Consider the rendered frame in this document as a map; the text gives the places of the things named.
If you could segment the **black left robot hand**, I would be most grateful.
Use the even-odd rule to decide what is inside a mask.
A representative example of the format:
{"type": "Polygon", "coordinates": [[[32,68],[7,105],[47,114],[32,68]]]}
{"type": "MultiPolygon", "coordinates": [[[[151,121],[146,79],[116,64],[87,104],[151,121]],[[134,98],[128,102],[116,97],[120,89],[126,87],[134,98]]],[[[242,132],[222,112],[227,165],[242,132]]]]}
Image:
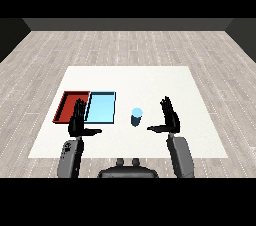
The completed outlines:
{"type": "Polygon", "coordinates": [[[83,100],[76,100],[74,111],[68,125],[68,133],[71,137],[94,136],[102,132],[101,129],[89,129],[84,127],[85,107],[86,103],[83,100]]]}

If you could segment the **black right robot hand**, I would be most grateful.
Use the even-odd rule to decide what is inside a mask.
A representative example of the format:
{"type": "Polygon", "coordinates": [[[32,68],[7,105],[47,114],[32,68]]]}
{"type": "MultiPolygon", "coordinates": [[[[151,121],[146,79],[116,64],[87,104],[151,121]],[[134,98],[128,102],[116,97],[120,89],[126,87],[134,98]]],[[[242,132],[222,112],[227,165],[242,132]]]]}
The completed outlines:
{"type": "Polygon", "coordinates": [[[177,113],[174,111],[171,100],[165,96],[161,101],[162,111],[164,114],[165,124],[159,126],[149,126],[148,130],[156,133],[168,132],[176,134],[180,132],[180,120],[177,113]]]}

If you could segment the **red shallow open box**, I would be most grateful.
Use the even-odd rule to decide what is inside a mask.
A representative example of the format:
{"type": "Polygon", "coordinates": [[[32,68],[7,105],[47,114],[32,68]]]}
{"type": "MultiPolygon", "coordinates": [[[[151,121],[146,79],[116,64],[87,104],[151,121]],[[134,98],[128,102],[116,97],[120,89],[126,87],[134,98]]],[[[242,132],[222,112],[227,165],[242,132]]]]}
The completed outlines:
{"type": "Polygon", "coordinates": [[[65,91],[62,95],[53,123],[68,124],[74,112],[74,106],[78,99],[88,102],[89,91],[65,91]]]}

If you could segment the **light blue shallow open box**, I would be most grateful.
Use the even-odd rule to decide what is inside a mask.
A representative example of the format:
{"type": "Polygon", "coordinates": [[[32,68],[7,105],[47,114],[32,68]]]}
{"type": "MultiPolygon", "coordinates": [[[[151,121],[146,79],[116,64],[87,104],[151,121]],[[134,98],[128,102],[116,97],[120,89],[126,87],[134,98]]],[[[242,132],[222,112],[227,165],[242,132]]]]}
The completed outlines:
{"type": "Polygon", "coordinates": [[[93,91],[89,96],[84,116],[85,124],[113,124],[116,93],[114,91],[93,91]]]}

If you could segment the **small blue can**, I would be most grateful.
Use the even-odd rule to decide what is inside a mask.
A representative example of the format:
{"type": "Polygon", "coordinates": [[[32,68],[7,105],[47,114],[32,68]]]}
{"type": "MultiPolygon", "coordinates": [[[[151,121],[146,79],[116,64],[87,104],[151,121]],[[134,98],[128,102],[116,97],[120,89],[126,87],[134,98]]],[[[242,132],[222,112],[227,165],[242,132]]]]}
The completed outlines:
{"type": "Polygon", "coordinates": [[[140,124],[141,118],[142,118],[142,110],[140,108],[134,108],[132,110],[132,115],[131,115],[131,124],[134,127],[137,127],[140,124]]]}

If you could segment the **dark grey robot body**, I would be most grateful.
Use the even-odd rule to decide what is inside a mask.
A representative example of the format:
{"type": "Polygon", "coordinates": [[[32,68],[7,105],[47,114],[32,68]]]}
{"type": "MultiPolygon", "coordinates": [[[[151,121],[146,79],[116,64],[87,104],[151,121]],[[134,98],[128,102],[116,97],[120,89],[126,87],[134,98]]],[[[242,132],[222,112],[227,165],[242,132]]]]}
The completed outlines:
{"type": "Polygon", "coordinates": [[[138,158],[132,159],[131,166],[125,166],[124,159],[118,158],[116,165],[101,170],[98,178],[158,178],[158,174],[153,169],[142,167],[138,158]]]}

